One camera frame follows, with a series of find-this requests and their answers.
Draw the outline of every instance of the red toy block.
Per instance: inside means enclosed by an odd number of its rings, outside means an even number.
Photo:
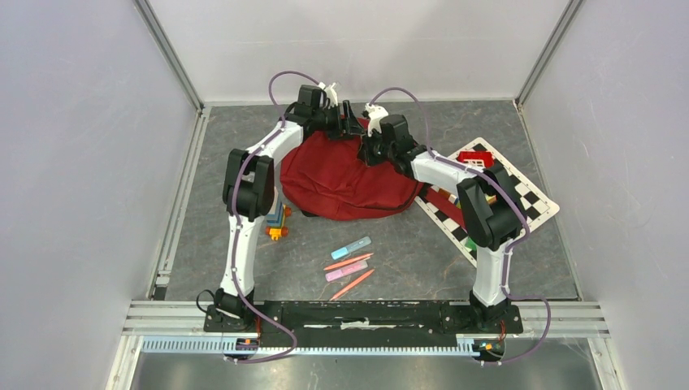
[[[491,152],[468,151],[459,152],[457,161],[460,163],[476,165],[479,167],[490,168],[493,166],[493,154]]]

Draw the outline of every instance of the red cloth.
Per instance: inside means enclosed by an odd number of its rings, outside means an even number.
[[[347,221],[401,213],[422,184],[395,172],[390,162],[374,167],[357,158],[361,139],[329,141],[316,132],[282,161],[284,196],[301,210]]]

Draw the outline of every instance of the light blue marker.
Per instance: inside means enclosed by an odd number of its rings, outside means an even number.
[[[339,248],[338,250],[334,251],[333,253],[330,253],[331,257],[333,260],[337,260],[338,258],[343,258],[344,256],[347,256],[348,254],[351,254],[355,250],[359,250],[371,243],[371,239],[369,236],[366,236],[362,238],[361,240],[356,240],[353,243],[345,246],[344,248]]]

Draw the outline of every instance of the orange pencil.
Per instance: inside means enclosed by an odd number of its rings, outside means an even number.
[[[368,258],[370,258],[372,254],[373,254],[373,252],[366,253],[366,254],[363,254],[361,256],[357,256],[355,258],[350,258],[349,260],[344,260],[343,262],[337,262],[335,264],[331,264],[330,266],[326,266],[325,268],[323,268],[323,270],[324,271],[334,270],[336,268],[348,266],[349,264],[352,264],[353,262],[358,262],[359,260],[368,260]]]
[[[348,292],[352,287],[356,286],[357,284],[360,284],[362,280],[365,278],[369,277],[374,270],[368,271],[366,274],[359,276],[356,280],[354,280],[352,283],[347,284],[344,288],[342,288],[337,294],[333,295],[332,298],[330,298],[331,301],[334,301],[335,299],[342,297],[346,292]]]

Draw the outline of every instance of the pen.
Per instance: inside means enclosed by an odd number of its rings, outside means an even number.
[[[374,270],[368,271],[366,274],[361,275],[361,276],[359,276],[358,278],[356,278],[356,280],[354,280],[352,283],[347,284],[344,288],[342,288],[339,292],[337,292],[337,294],[333,295],[332,298],[330,298],[330,300],[331,300],[331,301],[334,301],[335,299],[337,299],[337,298],[339,298],[339,297],[342,297],[346,292],[348,292],[348,291],[349,291],[350,289],[352,289],[354,286],[356,286],[357,284],[361,283],[362,280],[364,280],[365,278],[369,277],[369,276],[373,273],[373,271],[375,271],[375,269],[374,269]]]
[[[357,257],[355,257],[355,258],[350,258],[349,260],[344,260],[343,262],[337,262],[337,263],[335,263],[335,264],[331,264],[330,266],[326,266],[325,268],[323,268],[323,270],[324,270],[324,271],[334,270],[334,269],[336,269],[336,268],[340,268],[340,267],[347,266],[347,265],[349,265],[349,264],[351,264],[351,263],[353,263],[353,262],[358,262],[359,260],[368,260],[368,258],[369,258],[372,254],[373,254],[373,252],[371,252],[371,253],[366,253],[366,254],[363,254],[363,255],[361,255],[361,256],[357,256]]]

